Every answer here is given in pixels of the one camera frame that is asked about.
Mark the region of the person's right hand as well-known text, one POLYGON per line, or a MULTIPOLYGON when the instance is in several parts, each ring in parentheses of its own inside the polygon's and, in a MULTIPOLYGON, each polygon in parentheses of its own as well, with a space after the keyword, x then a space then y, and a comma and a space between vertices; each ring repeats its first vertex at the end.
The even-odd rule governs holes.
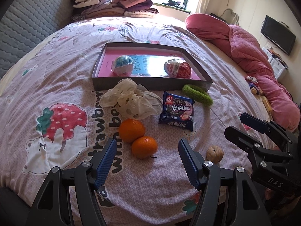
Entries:
MULTIPOLYGON (((278 146, 275 146, 274 150, 280 151, 280 149, 279 149, 278 146)), ((271 189, 267 188, 265 190, 265 199, 268 201, 268 200, 270 200, 272 198, 272 196, 273 196, 273 191, 271 189)))

